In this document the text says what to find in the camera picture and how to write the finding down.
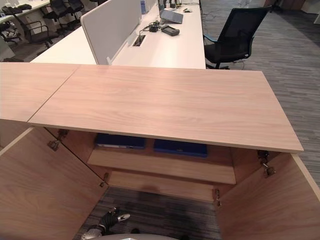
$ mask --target phone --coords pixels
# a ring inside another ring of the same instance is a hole
[[[170,35],[170,36],[177,36],[180,33],[179,29],[175,29],[169,25],[164,25],[161,28],[161,31],[164,32],[165,34]]]

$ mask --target cabinet door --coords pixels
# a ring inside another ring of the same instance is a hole
[[[30,128],[25,122],[0,119],[0,150]]]
[[[320,190],[295,154],[269,162],[220,200],[217,219],[223,240],[319,240]]]
[[[0,239],[71,240],[107,189],[44,128],[0,151]]]

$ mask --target cabinet top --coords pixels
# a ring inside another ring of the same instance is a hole
[[[79,66],[2,62],[0,119],[27,122]]]
[[[249,149],[303,150],[261,71],[81,65],[51,94],[29,123]]]

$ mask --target cabinet hinge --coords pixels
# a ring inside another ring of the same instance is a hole
[[[108,177],[109,177],[109,173],[106,172],[103,176],[103,181],[100,183],[100,187],[103,188],[105,184],[107,184],[107,180],[108,180]]]
[[[222,203],[220,201],[220,190],[219,190],[219,188],[215,189],[215,202],[216,202],[216,206],[218,208],[222,206]]]
[[[59,148],[59,143],[62,143],[62,140],[67,136],[69,130],[66,129],[59,129],[58,131],[58,137],[54,141],[49,141],[48,146],[51,148],[53,151],[57,151]]]
[[[258,159],[260,160],[261,166],[264,168],[264,177],[268,178],[276,173],[273,166],[268,165],[269,152],[265,150],[258,150]]]

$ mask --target laptop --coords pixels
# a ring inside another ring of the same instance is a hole
[[[176,24],[182,24],[184,15],[174,11],[165,10],[165,3],[165,0],[158,0],[160,18]]]
[[[144,149],[146,139],[137,136],[98,133],[95,138],[95,145],[107,148]]]
[[[179,154],[202,158],[206,158],[208,156],[207,145],[201,143],[156,139],[154,141],[153,148],[155,152],[161,153]]]

